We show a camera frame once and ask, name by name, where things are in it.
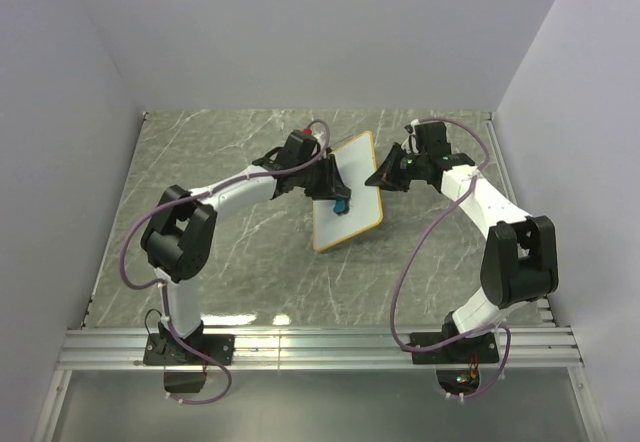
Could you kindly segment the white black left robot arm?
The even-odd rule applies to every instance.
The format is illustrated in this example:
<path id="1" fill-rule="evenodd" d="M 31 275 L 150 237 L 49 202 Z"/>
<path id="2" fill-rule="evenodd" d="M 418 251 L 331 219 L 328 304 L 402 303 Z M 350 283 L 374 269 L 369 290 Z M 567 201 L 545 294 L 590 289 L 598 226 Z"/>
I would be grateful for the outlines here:
<path id="1" fill-rule="evenodd" d="M 311 151 L 293 155 L 276 147 L 237 174 L 205 189 L 165 190 L 161 205 L 143 233 L 141 247 L 161 285 L 162 330 L 171 334 L 166 350 L 180 364 L 196 361 L 203 341 L 193 279 L 210 255 L 216 224 L 239 211 L 267 202 L 295 188 L 314 201 L 332 201 L 339 215 L 349 211 L 352 191 L 343 182 L 336 158 Z"/>

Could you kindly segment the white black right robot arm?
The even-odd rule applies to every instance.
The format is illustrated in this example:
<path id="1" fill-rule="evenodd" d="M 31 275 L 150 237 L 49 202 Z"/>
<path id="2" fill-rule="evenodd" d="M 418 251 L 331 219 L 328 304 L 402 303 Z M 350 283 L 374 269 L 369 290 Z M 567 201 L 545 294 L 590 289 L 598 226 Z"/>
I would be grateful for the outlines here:
<path id="1" fill-rule="evenodd" d="M 424 181 L 450 204 L 424 230 L 401 270 L 389 311 L 391 336 L 405 352 L 442 350 L 455 362 L 466 360 L 476 338 L 497 328 L 515 309 L 558 287 L 556 230 L 547 216 L 534 217 L 510 202 L 482 175 L 484 166 L 464 153 L 409 153 L 395 143 L 383 164 L 365 181 L 385 191 L 406 192 L 413 181 Z M 427 238 L 452 212 L 460 209 L 485 240 L 480 288 L 453 311 L 441 340 L 418 347 L 403 342 L 396 328 L 397 304 L 405 279 Z"/>

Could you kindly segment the blue whiteboard eraser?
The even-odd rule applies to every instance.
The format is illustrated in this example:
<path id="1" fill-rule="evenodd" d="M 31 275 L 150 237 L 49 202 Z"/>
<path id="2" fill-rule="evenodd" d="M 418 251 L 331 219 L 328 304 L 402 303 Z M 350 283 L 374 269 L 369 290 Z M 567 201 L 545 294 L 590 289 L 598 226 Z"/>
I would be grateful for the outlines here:
<path id="1" fill-rule="evenodd" d="M 345 215 L 349 212 L 349 200 L 348 199 L 338 199 L 335 201 L 333 212 L 336 215 Z"/>

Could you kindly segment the orange framed whiteboard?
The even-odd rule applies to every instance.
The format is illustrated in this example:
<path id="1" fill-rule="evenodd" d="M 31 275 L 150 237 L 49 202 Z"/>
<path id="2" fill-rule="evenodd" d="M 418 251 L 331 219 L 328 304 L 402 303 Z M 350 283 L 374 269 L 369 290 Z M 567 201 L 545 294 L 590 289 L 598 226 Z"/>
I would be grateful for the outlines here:
<path id="1" fill-rule="evenodd" d="M 362 132 L 333 154 L 351 195 L 346 202 L 313 202 L 312 245 L 318 253 L 377 227 L 384 218 L 380 189 L 365 185 L 378 169 L 373 133 Z"/>

